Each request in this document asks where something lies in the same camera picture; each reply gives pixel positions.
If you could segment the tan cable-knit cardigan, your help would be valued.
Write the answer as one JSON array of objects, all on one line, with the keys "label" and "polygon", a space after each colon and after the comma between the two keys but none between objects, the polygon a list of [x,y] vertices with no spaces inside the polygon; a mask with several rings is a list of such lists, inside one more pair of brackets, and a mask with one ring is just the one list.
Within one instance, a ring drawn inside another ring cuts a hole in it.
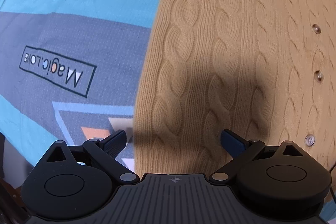
[{"label": "tan cable-knit cardigan", "polygon": [[335,163],[335,0],[160,0],[135,103],[135,171],[213,173],[221,131]]}]

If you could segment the blue grey printed bedsheet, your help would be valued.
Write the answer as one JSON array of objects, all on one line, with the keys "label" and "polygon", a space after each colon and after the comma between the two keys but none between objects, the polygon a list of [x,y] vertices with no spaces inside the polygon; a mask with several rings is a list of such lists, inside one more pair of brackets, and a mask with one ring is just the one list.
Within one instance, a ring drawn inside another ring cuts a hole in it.
[{"label": "blue grey printed bedsheet", "polygon": [[[159,2],[1,0],[1,133],[33,165],[2,211],[21,223],[327,223],[335,163],[291,140],[265,143],[229,184],[209,181],[232,160],[221,134],[228,160],[213,173],[135,171],[135,103]],[[116,160],[138,183],[115,184],[83,150],[118,130]]]}]

